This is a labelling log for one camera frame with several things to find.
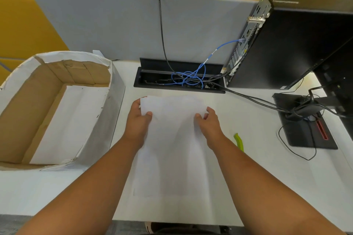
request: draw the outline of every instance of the brown cardboard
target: brown cardboard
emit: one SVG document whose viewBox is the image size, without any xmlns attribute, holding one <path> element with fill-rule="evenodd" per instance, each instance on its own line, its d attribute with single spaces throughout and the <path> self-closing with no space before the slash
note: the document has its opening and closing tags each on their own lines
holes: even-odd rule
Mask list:
<svg viewBox="0 0 353 235">
<path fill-rule="evenodd" d="M 0 115 L 0 162 L 20 163 L 63 83 L 40 65 Z"/>
<path fill-rule="evenodd" d="M 66 86 L 107 87 L 109 68 L 94 62 L 44 63 L 23 83 L 0 115 L 0 167 L 37 169 L 29 164 L 64 95 Z"/>
</svg>

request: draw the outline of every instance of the person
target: person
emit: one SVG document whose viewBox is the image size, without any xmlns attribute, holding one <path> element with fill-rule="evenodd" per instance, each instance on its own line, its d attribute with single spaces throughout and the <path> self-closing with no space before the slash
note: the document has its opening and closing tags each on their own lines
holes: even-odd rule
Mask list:
<svg viewBox="0 0 353 235">
<path fill-rule="evenodd" d="M 111 224 L 132 161 L 143 146 L 152 112 L 133 102 L 121 139 L 54 200 L 19 235 L 104 234 Z M 240 151 L 222 132 L 215 111 L 195 115 L 218 159 L 236 210 L 254 235 L 344 234 L 309 203 Z"/>
</svg>

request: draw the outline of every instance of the hand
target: hand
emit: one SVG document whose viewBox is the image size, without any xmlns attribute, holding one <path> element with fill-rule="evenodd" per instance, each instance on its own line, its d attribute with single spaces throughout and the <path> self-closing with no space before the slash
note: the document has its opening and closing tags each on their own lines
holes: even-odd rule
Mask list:
<svg viewBox="0 0 353 235">
<path fill-rule="evenodd" d="M 195 114 L 195 120 L 207 140 L 207 145 L 211 150 L 214 150 L 215 144 L 218 144 L 222 138 L 225 138 L 225 135 L 221 130 L 215 110 L 207 107 L 207 111 L 208 113 L 205 113 L 203 118 L 199 113 Z"/>
<path fill-rule="evenodd" d="M 148 130 L 148 125 L 152 120 L 152 112 L 147 112 L 146 115 L 141 115 L 140 99 L 135 100 L 127 116 L 125 132 L 122 139 L 127 139 L 135 143 L 140 149 L 145 141 L 145 136 Z"/>
</svg>

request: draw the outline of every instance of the green object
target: green object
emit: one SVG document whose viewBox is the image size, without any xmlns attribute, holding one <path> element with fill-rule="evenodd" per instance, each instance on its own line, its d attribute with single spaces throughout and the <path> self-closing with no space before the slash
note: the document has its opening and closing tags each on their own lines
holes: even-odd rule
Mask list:
<svg viewBox="0 0 353 235">
<path fill-rule="evenodd" d="M 238 133 L 234 134 L 234 139 L 236 140 L 236 145 L 238 146 L 238 148 L 244 152 L 244 146 L 243 146 L 243 141 L 241 140 L 240 136 L 238 135 Z"/>
</svg>

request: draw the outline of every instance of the desk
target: desk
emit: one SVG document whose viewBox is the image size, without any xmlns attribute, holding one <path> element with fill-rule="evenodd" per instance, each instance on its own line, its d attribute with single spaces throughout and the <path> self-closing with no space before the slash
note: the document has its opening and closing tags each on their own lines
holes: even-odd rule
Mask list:
<svg viewBox="0 0 353 235">
<path fill-rule="evenodd" d="M 139 63 L 116 61 L 114 64 L 123 78 L 126 91 L 113 136 L 113 144 L 119 140 L 124 131 L 133 100 L 146 95 L 195 95 L 215 109 L 222 130 L 228 138 L 234 141 L 233 134 L 239 133 L 244 143 L 245 153 L 301 195 L 340 229 L 353 231 L 353 171 L 349 166 L 350 147 L 353 148 L 353 142 L 346 130 L 342 128 L 343 125 L 340 125 L 338 117 L 329 112 L 324 114 L 339 149 L 318 149 L 316 157 L 308 162 L 289 152 L 278 140 L 276 132 L 281 127 L 281 122 L 276 111 L 231 93 L 134 88 L 133 82 Z M 307 94 L 308 88 L 318 85 L 315 75 L 311 73 L 305 77 L 297 93 Z M 241 89 L 238 91 L 269 101 L 273 100 L 271 98 L 273 90 Z M 314 153 L 314 149 L 294 148 L 293 150 L 306 157 Z M 134 162 L 113 219 L 242 225 L 217 160 L 211 150 L 207 155 L 213 178 L 209 197 L 133 196 Z M 79 171 L 0 172 L 0 214 L 36 214 L 81 173 Z"/>
</svg>

